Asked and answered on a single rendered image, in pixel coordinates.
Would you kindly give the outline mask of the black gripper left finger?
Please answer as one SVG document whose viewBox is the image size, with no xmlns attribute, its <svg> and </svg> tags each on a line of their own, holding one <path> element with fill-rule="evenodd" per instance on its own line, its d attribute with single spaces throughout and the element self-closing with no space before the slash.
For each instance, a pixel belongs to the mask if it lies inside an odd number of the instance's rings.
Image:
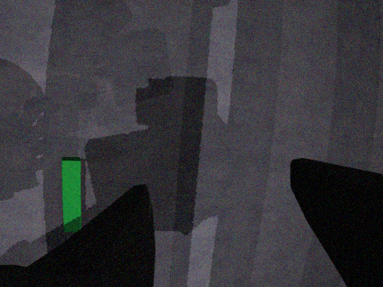
<svg viewBox="0 0 383 287">
<path fill-rule="evenodd" d="M 154 287 L 154 258 L 150 194 L 137 185 L 28 267 L 0 265 L 0 287 Z"/>
</svg>

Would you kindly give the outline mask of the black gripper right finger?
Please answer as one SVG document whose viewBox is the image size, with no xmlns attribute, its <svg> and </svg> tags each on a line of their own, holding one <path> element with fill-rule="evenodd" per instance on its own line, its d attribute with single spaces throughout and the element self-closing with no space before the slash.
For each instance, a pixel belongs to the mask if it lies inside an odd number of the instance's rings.
<svg viewBox="0 0 383 287">
<path fill-rule="evenodd" d="M 383 175 L 293 159 L 290 185 L 347 287 L 383 287 Z"/>
</svg>

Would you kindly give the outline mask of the green rectangular post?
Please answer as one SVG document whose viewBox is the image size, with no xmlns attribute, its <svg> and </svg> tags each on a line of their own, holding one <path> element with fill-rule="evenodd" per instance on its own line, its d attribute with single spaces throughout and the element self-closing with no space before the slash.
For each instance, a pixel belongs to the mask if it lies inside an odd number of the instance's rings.
<svg viewBox="0 0 383 287">
<path fill-rule="evenodd" d="M 76 233 L 82 229 L 80 157 L 61 157 L 61 181 L 64 231 Z"/>
</svg>

